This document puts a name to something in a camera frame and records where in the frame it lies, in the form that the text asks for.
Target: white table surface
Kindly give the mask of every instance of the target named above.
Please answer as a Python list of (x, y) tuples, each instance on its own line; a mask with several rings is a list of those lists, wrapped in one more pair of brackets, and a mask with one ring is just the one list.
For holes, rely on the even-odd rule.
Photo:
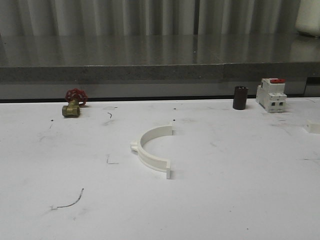
[[(88, 102), (79, 118), (0, 104), (0, 239), (319, 239), (320, 134), (303, 126), (320, 98), (272, 114), (232, 101)], [(168, 180), (130, 142), (173, 119), (145, 146), (171, 159)]]

